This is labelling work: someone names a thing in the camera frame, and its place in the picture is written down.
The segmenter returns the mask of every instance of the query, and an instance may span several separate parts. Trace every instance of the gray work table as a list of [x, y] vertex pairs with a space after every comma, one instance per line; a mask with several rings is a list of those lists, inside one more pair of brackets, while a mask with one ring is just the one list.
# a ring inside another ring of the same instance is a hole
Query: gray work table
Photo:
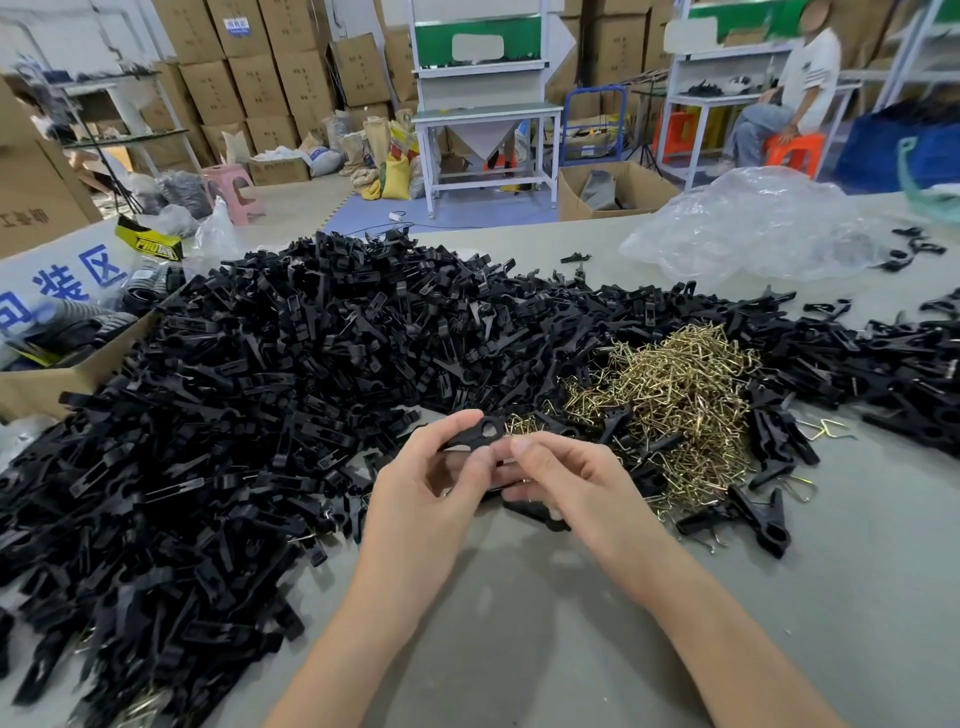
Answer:
[[[903, 211], [899, 196], [862, 198], [880, 215]], [[896, 227], [905, 220], [891, 221]], [[634, 221], [564, 223], [424, 235], [424, 244], [514, 257], [516, 270], [576, 265], [591, 253], [588, 283], [671, 286], [616, 246]], [[844, 319], [859, 328], [892, 321], [901, 309], [960, 285], [960, 234], [938, 235], [943, 257], [920, 255], [902, 272], [867, 271], [851, 279], [792, 285], [801, 302], [854, 299]], [[739, 276], [715, 291], [754, 297], [767, 281]], [[798, 404], [797, 411], [814, 410]], [[727, 528], [730, 543], [711, 556], [686, 547], [736, 596], [852, 725], [941, 727], [956, 724], [960, 684], [960, 477], [957, 463], [841, 410], [858, 440], [818, 440], [823, 458], [803, 474], [820, 485], [807, 505], [788, 498], [793, 545], [776, 561], [749, 529]], [[307, 637], [252, 667], [206, 724], [257, 728], [302, 664], [347, 588], [353, 544], [331, 549], [318, 571], [298, 569], [291, 603]], [[11, 604], [13, 595], [0, 597]], [[9, 707], [34, 639], [18, 625], [13, 672], [0, 683], [0, 724], [59, 725], [82, 695], [80, 664], [61, 665], [55, 685], [33, 709]], [[389, 728], [682, 728], [709, 725], [697, 692], [657, 626], [628, 603], [569, 534], [558, 535], [495, 506], [474, 519], [453, 578], [374, 700], [366, 725]]]

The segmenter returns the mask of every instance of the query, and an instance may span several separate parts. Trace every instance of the green panel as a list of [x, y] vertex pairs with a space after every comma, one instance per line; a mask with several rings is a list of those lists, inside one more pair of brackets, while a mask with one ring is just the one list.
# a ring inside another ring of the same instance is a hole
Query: green panel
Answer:
[[755, 30], [769, 26], [767, 37], [797, 37], [806, 0], [753, 0], [752, 2], [698, 3], [690, 17], [716, 17], [717, 42], [732, 30]]
[[417, 26], [417, 52], [420, 67], [445, 68], [461, 65], [453, 59], [453, 37], [503, 37], [503, 61], [537, 61], [540, 58], [540, 16], [510, 17], [497, 20], [469, 20], [461, 23], [430, 23]]
[[937, 15], [938, 23], [960, 23], [960, 0], [946, 0]]

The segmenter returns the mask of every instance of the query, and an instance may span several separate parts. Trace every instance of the white wall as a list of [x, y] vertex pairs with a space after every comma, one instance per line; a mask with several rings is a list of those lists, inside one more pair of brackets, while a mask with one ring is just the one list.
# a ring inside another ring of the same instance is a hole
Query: white wall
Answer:
[[[100, 26], [125, 60], [149, 63], [159, 60], [160, 57], [173, 55], [173, 46], [163, 31], [150, 0], [97, 0], [97, 5], [104, 9], [126, 11], [140, 36], [145, 51], [141, 51], [137, 46], [122, 18], [101, 16]], [[115, 57], [107, 48], [97, 20], [93, 17], [48, 19], [31, 17], [29, 13], [89, 8], [89, 0], [0, 0], [0, 18], [26, 22], [43, 54], [54, 68], [64, 68], [72, 73], [116, 70]], [[154, 33], [159, 53], [148, 33], [147, 24]], [[10, 71], [18, 53], [36, 55], [34, 47], [19, 28], [0, 23], [0, 69]]]

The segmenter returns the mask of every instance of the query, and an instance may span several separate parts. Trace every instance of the orange plastic stool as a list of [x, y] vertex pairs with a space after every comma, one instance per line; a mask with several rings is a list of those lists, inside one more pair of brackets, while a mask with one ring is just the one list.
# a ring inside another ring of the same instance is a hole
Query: orange plastic stool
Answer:
[[[657, 128], [654, 131], [654, 151], [660, 148], [660, 127], [663, 116], [657, 119]], [[697, 113], [695, 111], [674, 111], [670, 114], [670, 122], [666, 127], [666, 144], [663, 145], [663, 155], [683, 155], [693, 151], [693, 140], [697, 130]]]
[[771, 136], [763, 145], [767, 153], [766, 166], [781, 166], [786, 162], [788, 167], [798, 172], [805, 172], [808, 177], [815, 180], [826, 144], [827, 135], [822, 133], [802, 134], [786, 144], [780, 143], [779, 136]]
[[206, 194], [211, 200], [224, 198], [230, 222], [234, 225], [247, 225], [251, 215], [265, 215], [263, 201], [250, 199], [240, 194], [243, 187], [253, 187], [253, 180], [240, 164], [218, 164], [206, 167], [203, 174]]

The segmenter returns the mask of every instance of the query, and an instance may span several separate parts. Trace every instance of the forearm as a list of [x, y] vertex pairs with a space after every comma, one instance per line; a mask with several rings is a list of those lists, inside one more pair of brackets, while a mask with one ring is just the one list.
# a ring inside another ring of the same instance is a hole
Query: forearm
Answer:
[[680, 654], [718, 728], [845, 723], [693, 557], [670, 549], [645, 604]]
[[354, 728], [408, 635], [349, 594], [264, 728]]
[[799, 127], [800, 122], [804, 120], [806, 113], [810, 111], [810, 107], [813, 106], [813, 102], [816, 101], [817, 97], [823, 92], [824, 90], [818, 86], [809, 89], [806, 94], [804, 94], [804, 99], [800, 102], [800, 107], [797, 109], [797, 113], [793, 115], [790, 123], [795, 127]]

